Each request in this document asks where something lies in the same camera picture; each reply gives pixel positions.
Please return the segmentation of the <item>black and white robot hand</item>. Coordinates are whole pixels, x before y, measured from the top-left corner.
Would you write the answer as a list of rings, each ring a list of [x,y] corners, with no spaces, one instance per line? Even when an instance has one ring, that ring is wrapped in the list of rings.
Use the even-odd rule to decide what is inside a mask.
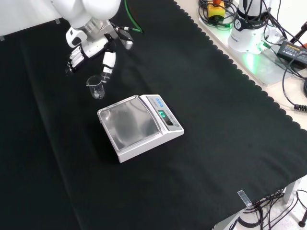
[[[116,63],[116,52],[111,48],[114,41],[113,37],[110,34],[106,34],[92,42],[87,39],[82,40],[77,36],[74,38],[74,41],[79,43],[73,48],[68,57],[65,69],[66,74],[68,76],[74,74],[87,61],[103,55],[100,79],[103,83],[106,83],[111,78]]]

